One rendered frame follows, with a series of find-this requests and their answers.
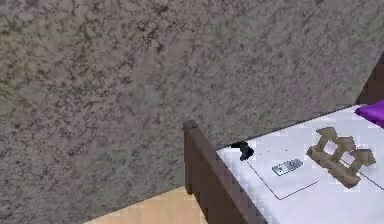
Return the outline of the small black object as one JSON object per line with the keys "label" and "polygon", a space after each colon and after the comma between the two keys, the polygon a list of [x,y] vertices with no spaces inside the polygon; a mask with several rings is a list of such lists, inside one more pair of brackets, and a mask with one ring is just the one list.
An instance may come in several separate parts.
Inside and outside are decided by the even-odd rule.
{"label": "small black object", "polygon": [[251,157],[254,154],[254,149],[251,148],[247,142],[240,141],[237,143],[233,143],[231,145],[231,148],[238,148],[241,152],[240,160],[244,161],[247,160],[249,157]]}

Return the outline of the brown bed with white mattress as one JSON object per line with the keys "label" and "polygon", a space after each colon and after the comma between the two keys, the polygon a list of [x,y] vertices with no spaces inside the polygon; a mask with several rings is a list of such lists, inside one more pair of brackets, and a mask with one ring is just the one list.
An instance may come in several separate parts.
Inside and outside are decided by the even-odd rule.
{"label": "brown bed with white mattress", "polygon": [[[245,140],[254,154],[241,161],[230,144],[214,148],[195,121],[184,123],[185,188],[208,224],[384,224],[384,129],[355,110],[384,100],[384,52],[354,104]],[[352,136],[358,149],[371,149],[376,163],[362,166],[361,181],[346,188],[320,167],[307,150],[317,129],[334,127]],[[300,159],[282,176],[272,167]]]}

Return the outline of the purple pillow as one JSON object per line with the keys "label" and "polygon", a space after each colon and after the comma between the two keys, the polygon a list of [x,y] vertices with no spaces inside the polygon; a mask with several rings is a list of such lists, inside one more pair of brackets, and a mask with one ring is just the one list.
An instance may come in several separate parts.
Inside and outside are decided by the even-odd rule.
{"label": "purple pillow", "polygon": [[357,108],[355,113],[384,129],[384,100]]}

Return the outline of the tan wooden lattice object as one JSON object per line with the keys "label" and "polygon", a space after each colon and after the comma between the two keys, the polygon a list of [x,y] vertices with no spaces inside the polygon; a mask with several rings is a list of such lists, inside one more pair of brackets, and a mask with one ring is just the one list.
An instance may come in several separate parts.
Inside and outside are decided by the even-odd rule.
{"label": "tan wooden lattice object", "polygon": [[[334,127],[317,129],[316,133],[320,135],[319,141],[308,148],[307,155],[346,188],[353,188],[361,181],[357,173],[362,166],[376,163],[372,150],[358,149],[352,136],[339,137]],[[354,158],[348,167],[341,162],[344,153]]]}

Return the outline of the grey remote control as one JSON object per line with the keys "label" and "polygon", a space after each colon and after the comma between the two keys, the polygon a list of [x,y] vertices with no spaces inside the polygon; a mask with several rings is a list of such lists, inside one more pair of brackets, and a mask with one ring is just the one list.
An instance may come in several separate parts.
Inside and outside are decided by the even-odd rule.
{"label": "grey remote control", "polygon": [[277,176],[285,175],[293,170],[300,168],[303,165],[303,162],[300,159],[293,159],[289,161],[285,161],[281,164],[275,165],[272,167],[272,171]]}

